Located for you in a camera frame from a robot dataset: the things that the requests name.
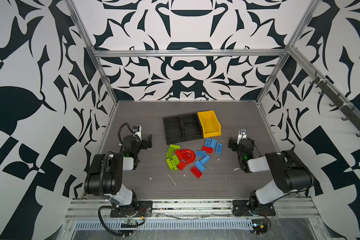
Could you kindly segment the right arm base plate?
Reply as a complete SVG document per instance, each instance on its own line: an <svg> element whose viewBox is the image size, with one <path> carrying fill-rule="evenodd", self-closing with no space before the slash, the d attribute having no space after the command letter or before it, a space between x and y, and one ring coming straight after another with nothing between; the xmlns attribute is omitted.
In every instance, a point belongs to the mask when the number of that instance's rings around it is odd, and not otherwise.
<svg viewBox="0 0 360 240"><path fill-rule="evenodd" d="M262 205L250 200L233 200L233 215L236 217L274 217L276 215L273 204Z"/></svg>

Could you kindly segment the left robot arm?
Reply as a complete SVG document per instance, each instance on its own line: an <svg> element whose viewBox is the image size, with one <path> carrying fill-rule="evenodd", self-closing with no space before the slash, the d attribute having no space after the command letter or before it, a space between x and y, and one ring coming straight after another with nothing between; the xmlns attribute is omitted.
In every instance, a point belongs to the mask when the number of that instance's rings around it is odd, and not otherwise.
<svg viewBox="0 0 360 240"><path fill-rule="evenodd" d="M119 152L109 151L96 154L84 181L87 195L108 200L117 208L132 209L138 207L136 193L122 183L123 172L134 171L140 162L141 150L152 147L152 135L142 138L142 127L123 123L118 130L121 141Z"/></svg>

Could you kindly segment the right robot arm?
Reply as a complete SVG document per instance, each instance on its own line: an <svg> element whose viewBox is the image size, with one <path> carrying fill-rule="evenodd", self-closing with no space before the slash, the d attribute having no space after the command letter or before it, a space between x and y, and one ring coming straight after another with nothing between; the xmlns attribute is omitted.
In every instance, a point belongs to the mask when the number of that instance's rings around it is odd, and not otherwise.
<svg viewBox="0 0 360 240"><path fill-rule="evenodd" d="M253 191L249 197L249 209L266 207L290 193L309 190L315 177L292 150L271 152L254 157L255 141L248 138L229 138L228 147L237 153L240 169L245 173L270 172L272 180Z"/></svg>

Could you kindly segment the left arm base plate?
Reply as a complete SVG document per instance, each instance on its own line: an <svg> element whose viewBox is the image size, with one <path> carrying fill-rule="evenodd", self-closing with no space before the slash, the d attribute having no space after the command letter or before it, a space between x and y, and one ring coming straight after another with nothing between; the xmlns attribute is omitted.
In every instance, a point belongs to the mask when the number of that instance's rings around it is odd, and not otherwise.
<svg viewBox="0 0 360 240"><path fill-rule="evenodd" d="M111 218L147 217L152 213L152 208L152 201L137 201L128 206L113 207L110 216Z"/></svg>

